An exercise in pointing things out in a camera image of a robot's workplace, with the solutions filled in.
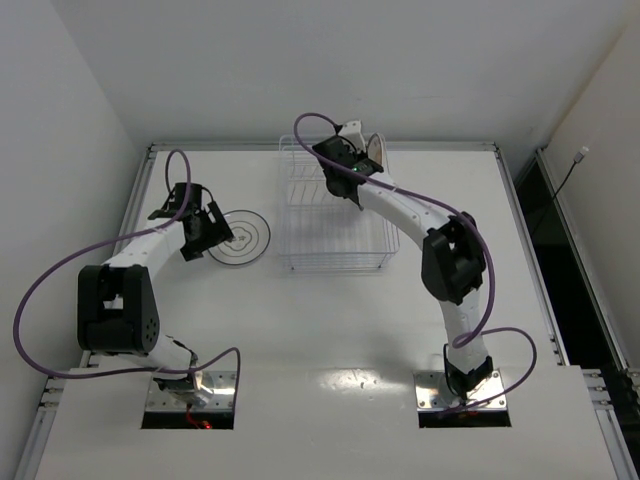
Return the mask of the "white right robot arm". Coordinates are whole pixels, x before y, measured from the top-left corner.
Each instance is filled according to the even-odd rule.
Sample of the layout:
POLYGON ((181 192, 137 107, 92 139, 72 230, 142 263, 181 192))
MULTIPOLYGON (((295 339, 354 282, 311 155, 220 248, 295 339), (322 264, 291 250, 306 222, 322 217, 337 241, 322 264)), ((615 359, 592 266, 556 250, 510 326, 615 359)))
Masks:
POLYGON ((421 280, 438 300, 448 348, 445 378, 461 400, 490 376, 493 361, 482 338, 480 288, 486 260, 465 213, 446 215, 402 194, 379 160, 334 135, 311 147, 329 192, 371 210, 405 233, 421 251, 421 280))

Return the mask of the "white plate with orange sunburst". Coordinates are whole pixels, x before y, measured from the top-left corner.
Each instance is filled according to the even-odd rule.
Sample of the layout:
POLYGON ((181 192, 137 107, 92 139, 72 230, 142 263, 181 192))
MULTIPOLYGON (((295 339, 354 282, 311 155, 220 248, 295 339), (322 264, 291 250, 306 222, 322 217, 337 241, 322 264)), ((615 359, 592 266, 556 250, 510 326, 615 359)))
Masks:
POLYGON ((387 159, 386 141, 382 134, 374 133, 367 143, 367 156, 380 166, 384 166, 387 159))

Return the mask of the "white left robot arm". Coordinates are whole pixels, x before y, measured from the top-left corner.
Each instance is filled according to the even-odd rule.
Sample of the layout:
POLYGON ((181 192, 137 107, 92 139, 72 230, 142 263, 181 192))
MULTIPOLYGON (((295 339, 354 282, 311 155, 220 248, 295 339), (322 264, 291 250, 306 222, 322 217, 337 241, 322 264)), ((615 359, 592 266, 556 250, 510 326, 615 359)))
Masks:
POLYGON ((206 191, 177 183, 148 217, 151 232, 105 263, 82 268, 77 289, 80 347, 151 369, 161 391, 191 407, 212 400, 213 380, 207 372, 191 373, 197 354, 162 332, 152 281, 174 254, 189 262, 233 239, 217 203, 203 203, 206 191))

